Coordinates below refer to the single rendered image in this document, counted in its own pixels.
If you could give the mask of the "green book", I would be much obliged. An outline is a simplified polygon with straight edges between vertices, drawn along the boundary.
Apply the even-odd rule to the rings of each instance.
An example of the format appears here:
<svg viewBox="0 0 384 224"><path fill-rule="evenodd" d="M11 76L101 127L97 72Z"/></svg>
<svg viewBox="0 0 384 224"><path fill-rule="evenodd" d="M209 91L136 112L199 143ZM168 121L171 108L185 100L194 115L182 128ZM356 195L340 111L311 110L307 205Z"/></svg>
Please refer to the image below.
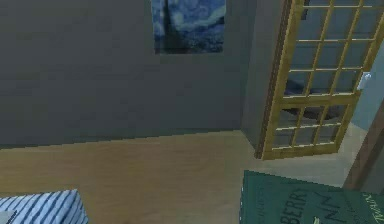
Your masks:
<svg viewBox="0 0 384 224"><path fill-rule="evenodd" d="M246 170L239 224L384 224L384 195Z"/></svg>

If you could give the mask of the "blue night sky painting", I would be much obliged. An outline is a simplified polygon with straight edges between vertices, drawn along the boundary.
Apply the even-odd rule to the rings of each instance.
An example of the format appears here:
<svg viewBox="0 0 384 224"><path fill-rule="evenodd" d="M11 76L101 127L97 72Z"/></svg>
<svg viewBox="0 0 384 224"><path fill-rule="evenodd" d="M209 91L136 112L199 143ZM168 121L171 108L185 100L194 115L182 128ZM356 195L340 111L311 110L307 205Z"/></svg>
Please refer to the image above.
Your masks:
<svg viewBox="0 0 384 224"><path fill-rule="evenodd" d="M156 54L221 53L226 0L150 0Z"/></svg>

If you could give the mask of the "yellow wooden glazed door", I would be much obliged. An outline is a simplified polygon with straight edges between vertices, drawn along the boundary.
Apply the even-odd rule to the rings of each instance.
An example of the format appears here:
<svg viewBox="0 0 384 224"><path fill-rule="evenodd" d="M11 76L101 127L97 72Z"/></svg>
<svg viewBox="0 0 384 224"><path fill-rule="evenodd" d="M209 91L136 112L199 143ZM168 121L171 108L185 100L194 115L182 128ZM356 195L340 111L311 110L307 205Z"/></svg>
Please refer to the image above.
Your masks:
<svg viewBox="0 0 384 224"><path fill-rule="evenodd" d="M384 0L286 0L263 160L336 153L384 41Z"/></svg>

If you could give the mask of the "blue white striped bed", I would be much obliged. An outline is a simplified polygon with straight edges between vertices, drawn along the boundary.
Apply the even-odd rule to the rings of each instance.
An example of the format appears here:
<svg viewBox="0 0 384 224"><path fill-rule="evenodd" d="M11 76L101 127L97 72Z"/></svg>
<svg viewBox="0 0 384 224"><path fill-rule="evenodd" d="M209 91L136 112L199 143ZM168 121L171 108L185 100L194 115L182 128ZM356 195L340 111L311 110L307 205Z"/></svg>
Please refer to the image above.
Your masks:
<svg viewBox="0 0 384 224"><path fill-rule="evenodd" d="M77 189L0 197L0 212L11 211L10 224L89 224Z"/></svg>

